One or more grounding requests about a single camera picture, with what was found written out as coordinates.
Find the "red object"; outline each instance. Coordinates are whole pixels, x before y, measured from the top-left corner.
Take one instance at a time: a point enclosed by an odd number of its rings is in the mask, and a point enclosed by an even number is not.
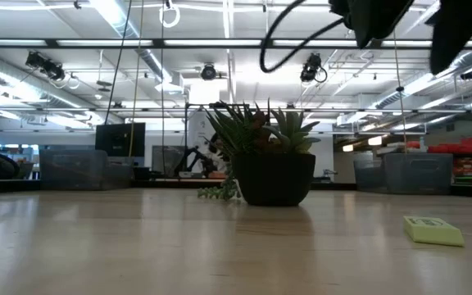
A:
[[[409,147],[409,148],[420,148],[420,142],[417,142],[417,141],[407,142],[407,147]]]

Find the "hanging cable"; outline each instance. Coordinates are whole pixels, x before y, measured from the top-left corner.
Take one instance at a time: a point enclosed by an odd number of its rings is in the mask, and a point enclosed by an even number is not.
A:
[[[139,26],[139,41],[138,50],[141,49],[141,39],[143,37],[143,14],[145,12],[145,0],[141,1],[141,25]],[[138,55],[138,64],[136,65],[136,81],[134,82],[134,105],[132,107],[132,123],[130,124],[130,146],[129,146],[129,157],[132,157],[132,147],[134,144],[134,118],[136,117],[136,102],[138,101],[138,77],[139,77],[139,60],[141,56]]]
[[[394,38],[394,59],[397,63],[397,78],[398,78],[398,94],[400,94],[400,112],[403,119],[403,141],[405,143],[404,152],[407,154],[407,134],[406,134],[406,115],[403,112],[403,95],[402,92],[405,90],[402,87],[402,81],[400,80],[400,64],[398,63],[398,49],[397,49],[397,30],[394,29],[393,31],[393,38]]]
[[[314,40],[316,37],[320,36],[321,34],[337,27],[338,25],[341,25],[344,22],[344,19],[341,18],[339,20],[336,20],[332,22],[330,25],[325,26],[322,29],[319,29],[316,31],[314,34],[311,36],[307,37],[303,42],[301,42],[298,46],[296,46],[286,57],[284,57],[283,60],[278,62],[276,65],[272,66],[271,68],[266,67],[266,53],[267,53],[267,46],[269,46],[270,40],[272,38],[272,34],[276,31],[278,28],[279,24],[284,20],[285,16],[287,16],[294,8],[302,5],[306,0],[296,0],[295,2],[291,3],[287,8],[285,8],[282,13],[279,14],[278,18],[276,18],[275,22],[272,24],[272,26],[269,29],[269,32],[267,32],[267,35],[265,36],[265,39],[261,43],[261,48],[260,48],[260,68],[264,73],[271,73],[275,70],[278,70],[281,66],[283,66],[291,57],[293,57],[297,52],[302,50],[310,41]]]
[[[161,0],[162,7],[165,7],[165,0]],[[164,38],[165,33],[165,26],[163,23],[165,22],[165,16],[161,17],[161,38]],[[165,97],[164,97],[164,87],[165,87],[165,76],[163,75],[163,52],[165,51],[164,48],[161,49],[161,67],[160,67],[160,75],[161,75],[161,161],[163,163],[163,175],[166,179],[166,167],[165,167]]]
[[[105,122],[103,122],[104,125],[107,124],[108,115],[111,113],[112,98],[114,97],[114,89],[116,88],[116,78],[118,76],[118,70],[120,69],[121,55],[123,54],[123,47],[125,45],[125,37],[127,35],[127,29],[129,28],[129,19],[130,19],[131,10],[132,10],[132,0],[129,0],[129,10],[127,11],[127,19],[125,20],[125,29],[123,30],[123,37],[121,38],[120,55],[118,56],[118,62],[114,70],[114,79],[112,80],[111,97],[108,100],[107,114],[105,115]]]

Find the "succulent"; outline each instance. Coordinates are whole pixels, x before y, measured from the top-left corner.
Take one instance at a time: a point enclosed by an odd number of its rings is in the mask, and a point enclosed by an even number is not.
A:
[[[263,126],[263,129],[269,130],[279,139],[284,152],[308,153],[312,144],[320,141],[318,138],[307,137],[312,128],[320,122],[312,122],[302,127],[303,111],[300,114],[294,111],[284,114],[281,109],[278,109],[278,112],[270,112],[278,121],[279,129],[274,126]]]
[[[220,105],[225,107],[228,116],[215,109],[214,115],[207,112],[207,117],[223,143],[222,147],[217,148],[228,157],[239,154],[308,153],[311,145],[320,141],[307,137],[319,122],[302,127],[303,112],[289,111],[284,114],[281,110],[275,112],[268,107],[266,114],[256,105],[253,114],[248,106],[244,106],[242,111],[224,102]],[[276,118],[279,129],[270,126],[269,114]]]

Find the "table surface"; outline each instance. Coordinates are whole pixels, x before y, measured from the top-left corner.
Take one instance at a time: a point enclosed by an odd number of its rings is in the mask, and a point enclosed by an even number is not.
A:
[[[472,294],[472,198],[196,192],[0,194],[0,295]],[[466,247],[413,243],[403,216],[440,217]]]

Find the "ceiling beam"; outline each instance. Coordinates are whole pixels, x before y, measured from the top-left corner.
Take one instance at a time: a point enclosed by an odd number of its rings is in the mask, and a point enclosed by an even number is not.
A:
[[[0,48],[55,49],[138,49],[138,39],[128,39],[123,47],[120,39],[0,39]],[[272,49],[293,49],[303,39],[272,39]],[[260,49],[263,39],[141,39],[141,49]],[[428,39],[397,39],[398,50],[429,50]],[[358,49],[351,39],[317,39],[306,49]],[[394,41],[372,42],[363,49],[394,50]],[[472,50],[472,40],[464,47]]]

